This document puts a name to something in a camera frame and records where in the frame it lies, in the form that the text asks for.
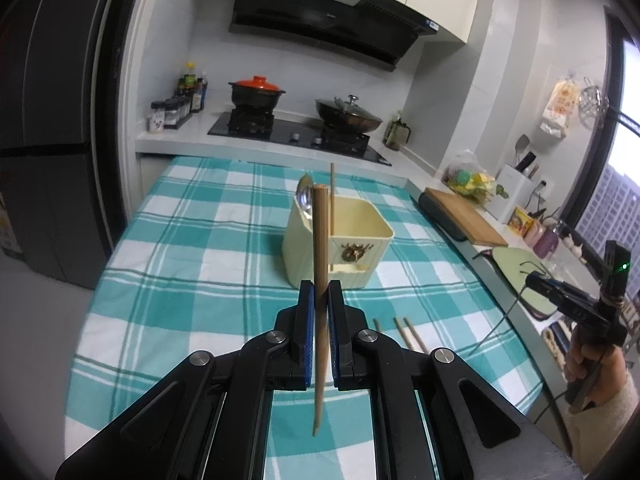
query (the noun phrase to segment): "yellow utensil holder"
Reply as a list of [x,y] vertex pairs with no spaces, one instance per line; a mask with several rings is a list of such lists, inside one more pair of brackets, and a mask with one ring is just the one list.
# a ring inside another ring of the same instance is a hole
[[[371,202],[361,198],[336,196],[334,221],[334,235],[329,236],[329,279],[340,280],[343,289],[363,288],[394,237],[394,230]],[[301,280],[313,280],[312,221],[296,200],[289,213],[282,256],[291,285],[299,288]]]

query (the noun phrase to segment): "chopstick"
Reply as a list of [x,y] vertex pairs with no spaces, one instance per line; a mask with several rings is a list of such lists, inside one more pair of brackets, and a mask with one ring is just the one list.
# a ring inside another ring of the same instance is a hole
[[404,318],[404,322],[406,323],[406,325],[409,327],[409,330],[411,331],[411,333],[414,335],[415,340],[418,342],[418,345],[420,345],[420,348],[422,349],[422,351],[425,354],[429,354],[429,349],[427,348],[427,345],[424,344],[424,341],[420,338],[420,336],[418,335],[413,323],[411,323],[411,321],[409,321],[408,317]]
[[314,430],[316,436],[322,421],[324,377],[329,358],[329,334],[327,331],[328,286],[328,190],[324,184],[315,184],[311,190],[313,205],[314,240],[314,295],[316,311],[316,390],[314,393]]
[[[330,211],[330,223],[329,223],[329,234],[334,236],[335,233],[335,163],[331,163],[331,208]],[[334,272],[334,264],[331,264],[331,272]]]
[[394,318],[394,323],[396,324],[396,327],[398,328],[398,332],[402,336],[402,339],[404,340],[404,344],[406,345],[406,347],[409,350],[413,350],[414,346],[411,344],[411,340],[407,337],[406,332],[404,331],[404,328],[402,328],[402,325],[400,324],[400,320],[397,317]]

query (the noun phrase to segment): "black glass cooktop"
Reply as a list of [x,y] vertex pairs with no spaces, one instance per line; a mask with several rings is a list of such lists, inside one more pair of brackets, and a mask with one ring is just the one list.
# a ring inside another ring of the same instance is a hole
[[369,146],[367,135],[343,134],[329,128],[275,119],[270,114],[247,116],[225,112],[209,130],[209,135],[275,142],[391,166],[386,158]]

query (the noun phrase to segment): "teal and white tablecloth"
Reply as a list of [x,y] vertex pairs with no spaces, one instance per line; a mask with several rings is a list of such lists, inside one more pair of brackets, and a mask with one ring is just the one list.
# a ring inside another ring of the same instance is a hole
[[[66,405],[65,453],[74,452],[190,352],[223,354],[273,327],[296,304],[282,239],[303,171],[215,158],[177,157],[146,197],[111,257],[82,330]],[[314,173],[328,184],[327,173]],[[458,352],[526,412],[541,380],[503,323],[471,357],[501,311],[408,193],[338,176],[337,193],[373,202],[396,232],[366,288],[348,304],[376,317],[402,344],[407,316],[428,347]],[[327,381],[331,381],[330,371]],[[265,477],[375,478],[367,392],[328,387],[311,436],[313,388],[276,392]]]

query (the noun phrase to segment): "person's hand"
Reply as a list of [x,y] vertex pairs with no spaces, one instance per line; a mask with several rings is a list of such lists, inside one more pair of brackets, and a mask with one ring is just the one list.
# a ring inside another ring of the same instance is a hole
[[579,330],[579,327],[576,327],[571,336],[571,346],[566,355],[564,376],[570,383],[576,379],[583,379],[587,374],[584,359],[600,361],[602,364],[600,376],[587,395],[587,400],[592,400],[597,406],[601,406],[609,402],[625,386],[625,356],[618,346],[580,345]]

